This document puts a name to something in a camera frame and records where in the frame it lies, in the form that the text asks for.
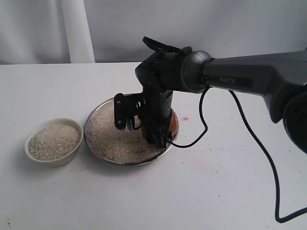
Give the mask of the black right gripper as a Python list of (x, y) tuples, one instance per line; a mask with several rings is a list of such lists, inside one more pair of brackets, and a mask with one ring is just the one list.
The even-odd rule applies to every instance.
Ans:
[[(185, 55), (183, 52), (154, 52), (137, 66), (135, 74), (143, 87), (145, 104), (158, 126), (170, 126), (172, 118), (173, 91), (183, 89), (180, 74)], [(157, 131), (153, 122), (146, 122), (146, 140), (155, 144), (158, 150), (165, 150), (168, 131)]]

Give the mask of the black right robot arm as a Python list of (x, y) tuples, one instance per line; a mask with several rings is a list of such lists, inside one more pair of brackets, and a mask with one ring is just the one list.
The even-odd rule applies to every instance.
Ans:
[(135, 70), (145, 91), (201, 93), (206, 86), (263, 97), (271, 121), (283, 121), (293, 143), (307, 150), (307, 53), (213, 58), (204, 51), (155, 52)]

